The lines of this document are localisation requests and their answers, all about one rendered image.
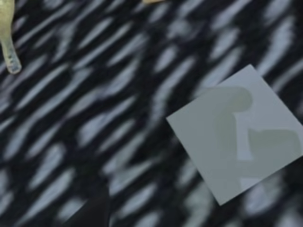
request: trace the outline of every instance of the white square paper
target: white square paper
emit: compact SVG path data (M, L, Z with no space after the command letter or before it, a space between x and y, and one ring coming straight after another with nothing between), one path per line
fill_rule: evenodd
M167 120L220 205L303 154L302 125L250 65Z

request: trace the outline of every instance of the black object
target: black object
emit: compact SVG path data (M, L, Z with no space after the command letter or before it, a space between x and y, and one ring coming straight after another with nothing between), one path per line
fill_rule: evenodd
M62 227L108 227L110 197L107 187L87 201Z

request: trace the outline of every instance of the zebra print fabric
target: zebra print fabric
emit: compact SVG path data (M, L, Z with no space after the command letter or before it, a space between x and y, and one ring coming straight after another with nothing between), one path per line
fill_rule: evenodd
M107 183L112 227L303 226L301 159L219 207L165 121L248 64L302 121L302 12L301 0L17 0L24 69L0 62L0 223L57 226Z

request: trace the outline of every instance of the animal print cloth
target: animal print cloth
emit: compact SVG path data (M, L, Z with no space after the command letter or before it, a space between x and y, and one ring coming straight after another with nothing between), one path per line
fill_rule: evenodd
M303 160L219 207L165 120L252 64L302 121L302 12L302 0L17 0L24 68L0 62L0 223L58 226L108 184L112 227L303 226Z

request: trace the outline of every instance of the beige object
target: beige object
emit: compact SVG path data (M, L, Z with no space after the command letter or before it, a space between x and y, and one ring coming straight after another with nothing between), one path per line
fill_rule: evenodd
M22 69L11 37L14 11L15 0L0 0L0 42L7 69L11 74L19 73Z
M160 2L160 1L164 1L164 0L143 0L143 3L156 3L156 2Z

